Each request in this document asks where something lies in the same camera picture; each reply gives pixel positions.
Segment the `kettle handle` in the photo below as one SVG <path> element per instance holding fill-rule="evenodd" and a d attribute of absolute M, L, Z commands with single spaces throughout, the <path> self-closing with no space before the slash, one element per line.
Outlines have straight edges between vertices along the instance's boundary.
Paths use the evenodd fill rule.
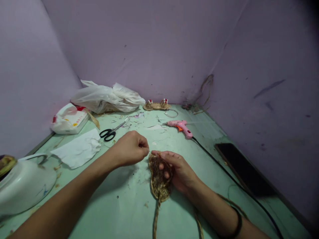
<path fill-rule="evenodd" d="M 40 162 L 37 162 L 37 164 L 40 164 L 40 163 L 42 163 L 45 159 L 47 159 L 47 157 L 48 157 L 47 154 L 44 154 L 44 153 L 32 154 L 32 155 L 30 155 L 30 156 L 27 156 L 27 157 L 18 159 L 18 161 L 25 161 L 25 160 L 29 160 L 29 159 L 37 158 L 37 157 L 41 157 L 41 156 L 43 156 L 42 160 L 41 160 Z"/>

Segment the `pink glue gun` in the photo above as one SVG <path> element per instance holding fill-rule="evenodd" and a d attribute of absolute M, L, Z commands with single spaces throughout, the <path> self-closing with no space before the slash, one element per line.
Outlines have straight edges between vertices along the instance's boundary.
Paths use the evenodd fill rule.
<path fill-rule="evenodd" d="M 186 124 L 186 120 L 172 120 L 164 123 L 163 125 L 175 126 L 178 128 L 179 131 L 184 131 L 187 139 L 191 139 L 193 137 L 193 134 L 186 127 Z"/>

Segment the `twine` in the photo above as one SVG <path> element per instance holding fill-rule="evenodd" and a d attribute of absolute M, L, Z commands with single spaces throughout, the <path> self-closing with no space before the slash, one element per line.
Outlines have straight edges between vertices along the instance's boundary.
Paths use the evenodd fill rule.
<path fill-rule="evenodd" d="M 164 165 L 164 169 L 160 170 L 159 166 L 160 163 Z M 171 193 L 171 179 L 173 178 L 173 170 L 172 168 L 165 162 L 163 161 L 160 157 L 154 156 L 150 154 L 149 156 L 149 168 L 152 173 L 151 175 L 151 192 L 155 199 L 157 200 L 157 206 L 155 209 L 155 216 L 154 216 L 154 222 L 153 222 L 153 239 L 156 239 L 156 231 L 157 231 L 157 220 L 159 217 L 159 211 L 160 211 L 160 206 L 161 203 L 166 201 Z M 166 179 L 164 177 L 164 173 L 167 171 L 169 173 L 169 178 Z M 224 196 L 218 194 L 219 197 L 221 197 L 223 200 L 227 201 L 231 205 L 235 206 L 241 213 L 242 215 L 247 219 L 246 213 L 233 201 L 231 201 L 228 198 L 225 198 Z M 195 220 L 197 222 L 198 226 L 198 231 L 199 231 L 199 236 L 200 239 L 204 239 L 204 233 L 203 233 L 203 228 L 202 225 L 200 224 L 200 221 L 198 219 L 198 210 L 197 208 L 194 207 L 194 213 L 195 213 Z"/>

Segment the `forearm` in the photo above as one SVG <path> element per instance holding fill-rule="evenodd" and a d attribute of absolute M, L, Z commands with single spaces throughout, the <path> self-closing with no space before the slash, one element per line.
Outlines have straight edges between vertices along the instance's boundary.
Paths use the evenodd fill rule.
<path fill-rule="evenodd" d="M 186 196 L 220 236 L 230 236 L 235 232 L 237 213 L 200 179 L 190 187 Z M 242 221 L 242 228 L 236 238 L 268 238 L 246 219 L 242 218 Z"/>
<path fill-rule="evenodd" d="M 41 206 L 12 238 L 67 238 L 92 194 L 115 168 L 111 157 L 104 154 L 88 166 Z"/>

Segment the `lavender wall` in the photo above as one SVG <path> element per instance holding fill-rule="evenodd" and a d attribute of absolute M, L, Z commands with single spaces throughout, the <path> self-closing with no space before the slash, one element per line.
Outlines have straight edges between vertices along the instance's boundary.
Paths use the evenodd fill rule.
<path fill-rule="evenodd" d="M 22 157 L 81 86 L 40 0 L 1 1 L 0 32 L 0 154 Z"/>
<path fill-rule="evenodd" d="M 247 0 L 43 0 L 79 77 L 145 99 L 192 98 Z"/>
<path fill-rule="evenodd" d="M 241 151 L 316 225 L 319 39 L 313 12 L 303 3 L 247 4 L 213 70 L 207 106 Z"/>

